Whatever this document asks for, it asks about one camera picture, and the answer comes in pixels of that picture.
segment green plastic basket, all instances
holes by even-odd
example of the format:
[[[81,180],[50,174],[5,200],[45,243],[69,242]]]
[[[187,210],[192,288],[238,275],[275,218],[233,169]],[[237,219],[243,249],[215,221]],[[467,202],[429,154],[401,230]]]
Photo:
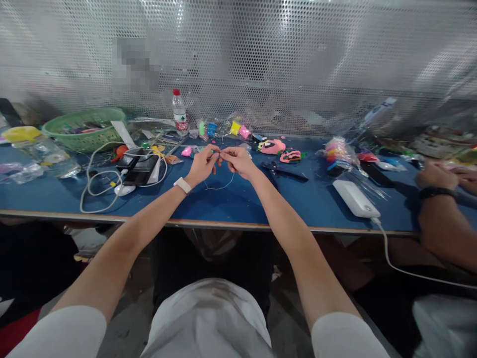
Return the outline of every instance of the green plastic basket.
[[[110,123],[111,121],[122,121],[127,125],[126,115],[119,108],[91,109],[83,112],[66,114],[46,122],[42,132],[48,137],[56,138],[67,148],[81,153],[91,153],[107,142],[122,142],[118,132],[111,125],[92,133],[65,134],[63,132],[65,124],[75,128],[81,127],[85,122],[97,124]],[[104,147],[108,150],[119,144],[111,144]]]

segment pink figure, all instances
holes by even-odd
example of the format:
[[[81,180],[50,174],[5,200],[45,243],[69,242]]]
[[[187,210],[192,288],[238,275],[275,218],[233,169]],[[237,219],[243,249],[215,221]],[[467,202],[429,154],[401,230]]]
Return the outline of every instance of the pink figure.
[[[278,152],[284,151],[285,149],[287,149],[287,146],[280,139],[269,139],[265,142],[260,142],[257,151],[265,154],[277,155]]]

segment sleeve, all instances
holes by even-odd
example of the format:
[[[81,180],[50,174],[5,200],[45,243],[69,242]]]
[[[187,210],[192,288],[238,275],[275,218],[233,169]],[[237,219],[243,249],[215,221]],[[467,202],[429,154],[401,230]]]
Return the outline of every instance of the sleeve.
[[[389,358],[366,322],[350,313],[320,317],[313,325],[312,345],[316,358]]]
[[[66,307],[38,321],[7,358],[95,358],[106,326],[96,308]]]

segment black phone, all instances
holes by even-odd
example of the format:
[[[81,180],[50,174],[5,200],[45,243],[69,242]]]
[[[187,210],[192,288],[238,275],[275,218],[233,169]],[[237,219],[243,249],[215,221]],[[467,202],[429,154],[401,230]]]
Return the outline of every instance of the black phone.
[[[361,168],[368,173],[369,178],[376,184],[382,187],[395,187],[396,184],[385,176],[377,166],[373,163],[361,161]]]

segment hand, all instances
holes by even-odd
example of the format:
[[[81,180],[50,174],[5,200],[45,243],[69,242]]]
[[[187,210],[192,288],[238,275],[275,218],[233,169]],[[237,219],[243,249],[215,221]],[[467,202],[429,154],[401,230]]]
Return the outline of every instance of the hand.
[[[232,173],[239,173],[246,180],[260,170],[252,162],[247,150],[241,147],[228,147],[220,152],[220,158],[227,161]]]
[[[459,185],[457,175],[439,167],[436,162],[430,161],[424,162],[424,170],[416,175],[415,180],[421,188],[435,186],[455,190],[457,185]]]
[[[459,184],[470,194],[477,195],[477,172],[466,168],[452,169],[459,177]]]
[[[184,180],[194,188],[197,184],[203,182],[207,179],[210,173],[216,173],[217,168],[215,167],[215,162],[219,158],[220,148],[208,144],[207,147],[200,153],[197,153],[194,156],[194,161],[192,162],[192,166],[190,167],[189,174],[184,178]]]

